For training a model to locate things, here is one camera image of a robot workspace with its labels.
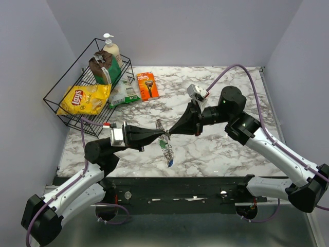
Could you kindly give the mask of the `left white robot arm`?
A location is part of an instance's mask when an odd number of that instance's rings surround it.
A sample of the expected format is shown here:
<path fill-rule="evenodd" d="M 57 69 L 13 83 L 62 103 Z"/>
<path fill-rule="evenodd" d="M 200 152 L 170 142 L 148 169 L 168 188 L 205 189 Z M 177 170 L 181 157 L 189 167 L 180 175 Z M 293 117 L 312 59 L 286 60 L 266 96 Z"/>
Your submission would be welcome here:
<path fill-rule="evenodd" d="M 83 209 L 95 203 L 109 203 L 114 197 L 112 188 L 100 182 L 119 162 L 116 152 L 135 149 L 140 152 L 165 134 L 161 129 L 128 125 L 117 127 L 103 123 L 109 137 L 83 142 L 85 165 L 70 179 L 53 191 L 39 197 L 32 195 L 26 202 L 21 225 L 26 230 L 25 245 L 35 240 L 39 246 L 50 244 L 62 227 Z"/>

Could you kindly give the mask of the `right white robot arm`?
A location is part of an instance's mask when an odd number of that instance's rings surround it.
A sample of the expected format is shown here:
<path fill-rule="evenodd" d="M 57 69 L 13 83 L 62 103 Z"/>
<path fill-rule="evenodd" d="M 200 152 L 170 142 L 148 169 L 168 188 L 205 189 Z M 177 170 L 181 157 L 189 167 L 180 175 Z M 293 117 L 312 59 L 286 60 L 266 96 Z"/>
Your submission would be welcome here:
<path fill-rule="evenodd" d="M 241 201 L 271 197 L 289 201 L 305 213 L 314 210 L 328 188 L 328 165 L 306 160 L 269 134 L 257 119 L 244 112 L 246 97 L 237 87 L 224 87 L 218 104 L 204 109 L 200 105 L 206 101 L 205 90 L 192 84 L 187 92 L 192 100 L 170 134 L 199 136 L 204 126 L 225 122 L 229 137 L 261 154 L 287 175 L 286 179 L 246 176 L 236 189 Z"/>

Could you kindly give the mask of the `key with green tag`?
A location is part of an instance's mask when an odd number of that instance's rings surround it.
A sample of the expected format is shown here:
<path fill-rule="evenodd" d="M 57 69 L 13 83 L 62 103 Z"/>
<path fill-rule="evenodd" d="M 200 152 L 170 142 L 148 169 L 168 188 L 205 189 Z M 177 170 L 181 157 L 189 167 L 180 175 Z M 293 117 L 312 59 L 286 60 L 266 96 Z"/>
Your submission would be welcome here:
<path fill-rule="evenodd" d="M 159 140 L 159 145 L 161 147 L 162 150 L 167 150 L 168 149 L 168 141 L 166 139 L 160 139 Z"/>

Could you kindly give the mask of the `round metal keyring disc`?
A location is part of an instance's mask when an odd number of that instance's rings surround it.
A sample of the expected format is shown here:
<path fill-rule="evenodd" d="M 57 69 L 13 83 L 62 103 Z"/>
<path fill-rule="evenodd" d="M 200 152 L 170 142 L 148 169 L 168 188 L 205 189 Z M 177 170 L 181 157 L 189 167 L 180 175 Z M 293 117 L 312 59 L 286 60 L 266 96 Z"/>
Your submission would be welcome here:
<path fill-rule="evenodd" d="M 170 134 L 168 130 L 165 130 L 160 119 L 155 122 L 156 129 L 164 130 L 165 134 L 159 137 L 159 145 L 162 149 L 163 155 L 167 161 L 167 167 L 170 168 L 174 164 L 174 152 L 170 144 Z"/>

